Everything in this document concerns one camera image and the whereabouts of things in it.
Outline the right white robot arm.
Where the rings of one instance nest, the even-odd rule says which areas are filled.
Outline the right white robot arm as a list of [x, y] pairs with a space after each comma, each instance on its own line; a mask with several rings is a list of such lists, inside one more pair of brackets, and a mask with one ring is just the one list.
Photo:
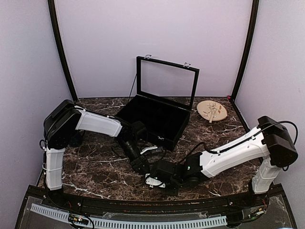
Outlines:
[[250, 191], [243, 203], [253, 207], [262, 194], [269, 190], [280, 170], [289, 167], [298, 158], [295, 140], [284, 126], [285, 121], [275, 121], [268, 116], [258, 119], [258, 126], [244, 136], [215, 149], [190, 152], [181, 162], [166, 160], [155, 162], [145, 183], [160, 187], [167, 195], [176, 196], [181, 187], [196, 187], [221, 172], [244, 162], [263, 158], [257, 174], [250, 182]]

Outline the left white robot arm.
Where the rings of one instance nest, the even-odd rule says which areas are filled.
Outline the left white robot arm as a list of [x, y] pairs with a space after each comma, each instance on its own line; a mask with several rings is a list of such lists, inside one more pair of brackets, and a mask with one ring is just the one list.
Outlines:
[[88, 111], [71, 100], [60, 103], [43, 122], [43, 136], [40, 147], [45, 152], [45, 185], [51, 190], [49, 201], [57, 208], [67, 204], [67, 197], [62, 188], [62, 164], [66, 147], [80, 131], [89, 131], [113, 137], [130, 161], [133, 170], [145, 175], [145, 182], [150, 187], [164, 188], [165, 184], [152, 176], [150, 165], [144, 153], [140, 151], [137, 140], [147, 136], [145, 125], [137, 121], [128, 123], [113, 116], [103, 116]]

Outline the dark blue enamel mug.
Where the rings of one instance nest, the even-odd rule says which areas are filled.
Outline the dark blue enamel mug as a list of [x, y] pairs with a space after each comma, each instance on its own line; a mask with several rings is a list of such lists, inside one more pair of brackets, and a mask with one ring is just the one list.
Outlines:
[[79, 147], [82, 144], [83, 137], [84, 137], [84, 133], [82, 134], [77, 133], [76, 135], [74, 135], [69, 142], [70, 147], [73, 148]]

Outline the black display case box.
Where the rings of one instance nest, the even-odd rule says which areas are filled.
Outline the black display case box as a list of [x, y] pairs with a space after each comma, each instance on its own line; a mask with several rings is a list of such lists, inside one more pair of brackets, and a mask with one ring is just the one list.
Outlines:
[[190, 119], [199, 72], [189, 63], [138, 56], [136, 95], [116, 117], [142, 122], [144, 140], [173, 151]]

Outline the black left frame post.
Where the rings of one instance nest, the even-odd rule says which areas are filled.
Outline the black left frame post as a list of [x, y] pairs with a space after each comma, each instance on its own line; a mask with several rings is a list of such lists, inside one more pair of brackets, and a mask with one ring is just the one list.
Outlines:
[[59, 22], [57, 18], [57, 12], [56, 12], [56, 6], [55, 6], [55, 1], [54, 0], [47, 0], [48, 2], [48, 8], [49, 8], [49, 14], [50, 14], [50, 19], [51, 19], [51, 25], [52, 25], [52, 30], [53, 30], [53, 36], [55, 39], [58, 55], [60, 58], [62, 70], [65, 76], [65, 80], [71, 95], [71, 98], [74, 102], [78, 101], [78, 96], [72, 81], [72, 76], [68, 67], [68, 62], [66, 59], [65, 51], [64, 51], [64, 46], [62, 43], [61, 39], [61, 33], [60, 33], [60, 28], [59, 28]]

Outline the black frame post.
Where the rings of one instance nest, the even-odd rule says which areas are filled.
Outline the black frame post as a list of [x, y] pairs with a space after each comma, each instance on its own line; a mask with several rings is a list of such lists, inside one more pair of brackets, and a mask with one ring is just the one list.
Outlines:
[[248, 61], [248, 57], [249, 57], [249, 53], [250, 53], [250, 49], [252, 46], [252, 41], [253, 41], [253, 36], [254, 36], [254, 30], [255, 30], [255, 25], [256, 25], [256, 19], [257, 19], [257, 14], [258, 14], [258, 8], [259, 8], [259, 0], [253, 0], [252, 1], [252, 8], [251, 8], [251, 14], [250, 14], [250, 20], [249, 20], [249, 26], [248, 26], [248, 30], [247, 30], [247, 36], [246, 36], [246, 40], [245, 40], [245, 45], [244, 45], [244, 51], [243, 51], [243, 55], [241, 58], [241, 62], [240, 62], [240, 66], [239, 66], [239, 70], [237, 73], [237, 77], [235, 80], [235, 84], [233, 87], [233, 91], [231, 94], [231, 100], [234, 103], [241, 83], [242, 83], [242, 79], [244, 76], [244, 72], [246, 69], [246, 65], [247, 65], [247, 61]]
[[60, 58], [62, 70], [65, 76], [65, 80], [71, 95], [71, 98], [74, 102], [78, 101], [78, 96], [72, 81], [72, 76], [68, 67], [68, 62], [66, 59], [65, 51], [64, 51], [64, 46], [62, 43], [61, 39], [61, 33], [60, 33], [60, 28], [59, 28], [59, 22], [57, 18], [57, 12], [56, 12], [56, 6], [55, 6], [55, 1], [54, 0], [47, 0], [48, 2], [48, 8], [49, 8], [49, 14], [50, 14], [50, 19], [51, 19], [51, 25], [52, 25], [52, 30], [53, 30], [53, 36], [55, 39], [58, 55]]

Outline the black right frame post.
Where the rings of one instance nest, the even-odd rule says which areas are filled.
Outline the black right frame post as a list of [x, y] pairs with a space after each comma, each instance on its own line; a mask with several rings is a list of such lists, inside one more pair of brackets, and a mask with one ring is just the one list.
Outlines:
[[246, 40], [245, 40], [245, 45], [244, 45], [244, 51], [243, 51], [243, 55], [241, 58], [241, 62], [240, 62], [240, 66], [239, 66], [239, 70], [237, 73], [237, 77], [235, 80], [235, 84], [233, 87], [233, 91], [231, 94], [231, 100], [234, 103], [241, 83], [242, 83], [242, 79], [244, 76], [244, 72], [246, 69], [246, 65], [247, 65], [247, 61], [248, 61], [248, 57], [249, 57], [249, 53], [250, 53], [250, 49], [252, 46], [252, 41], [253, 41], [253, 36], [254, 36], [254, 30], [255, 30], [255, 25], [256, 25], [256, 19], [257, 19], [257, 14], [258, 14], [258, 8], [259, 8], [259, 0], [253, 0], [252, 1], [252, 8], [251, 8], [251, 14], [250, 14], [250, 20], [249, 20], [249, 26], [248, 26], [248, 30], [247, 30], [247, 36], [246, 36]]

